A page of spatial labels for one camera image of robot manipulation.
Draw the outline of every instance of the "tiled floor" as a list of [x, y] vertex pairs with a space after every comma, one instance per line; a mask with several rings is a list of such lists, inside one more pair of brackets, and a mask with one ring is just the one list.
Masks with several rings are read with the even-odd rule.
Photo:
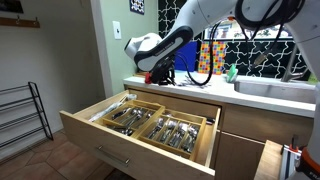
[[53, 136], [54, 141], [31, 148], [0, 165], [0, 179], [111, 180], [118, 179], [117, 174], [125, 176], [120, 179], [132, 179], [70, 143], [63, 131]]

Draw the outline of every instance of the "sink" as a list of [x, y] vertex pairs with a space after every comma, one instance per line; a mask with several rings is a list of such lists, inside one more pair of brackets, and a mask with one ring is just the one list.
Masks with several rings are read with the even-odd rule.
[[248, 95], [315, 104], [315, 87], [307, 84], [236, 81], [234, 90]]

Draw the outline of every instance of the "faucet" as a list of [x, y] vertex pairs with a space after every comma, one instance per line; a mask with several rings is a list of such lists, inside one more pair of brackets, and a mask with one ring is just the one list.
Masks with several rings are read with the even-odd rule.
[[283, 77], [281, 78], [281, 82], [289, 82], [292, 79], [298, 79], [304, 76], [304, 74], [308, 71], [308, 68], [306, 68], [303, 72], [301, 73], [292, 73], [291, 69], [292, 69], [292, 65], [295, 59], [295, 56], [297, 54], [298, 51], [298, 47], [295, 44], [289, 59], [289, 63], [287, 65], [287, 69], [286, 72], [284, 73]]

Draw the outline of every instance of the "colorful item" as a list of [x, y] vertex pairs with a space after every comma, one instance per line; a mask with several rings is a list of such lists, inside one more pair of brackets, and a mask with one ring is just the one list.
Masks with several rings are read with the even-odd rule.
[[[225, 42], [213, 42], [212, 55], [213, 55], [213, 72], [212, 74], [221, 75], [224, 70], [224, 58], [226, 55], [226, 43]], [[199, 73], [208, 73], [210, 68], [210, 50], [209, 42], [203, 42], [200, 49], [199, 58]]]

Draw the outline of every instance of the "drawer handle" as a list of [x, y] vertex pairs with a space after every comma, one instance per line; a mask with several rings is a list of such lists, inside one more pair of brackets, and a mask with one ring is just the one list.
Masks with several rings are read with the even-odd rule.
[[113, 156], [112, 154], [108, 153], [108, 152], [105, 152], [103, 149], [103, 146], [99, 146], [97, 147], [97, 149], [102, 152], [103, 154], [105, 154], [106, 156], [108, 156], [110, 159], [120, 163], [121, 165], [125, 166], [125, 167], [128, 167], [129, 165], [129, 162], [130, 162], [130, 159], [128, 158], [127, 160], [123, 161], [115, 156]]

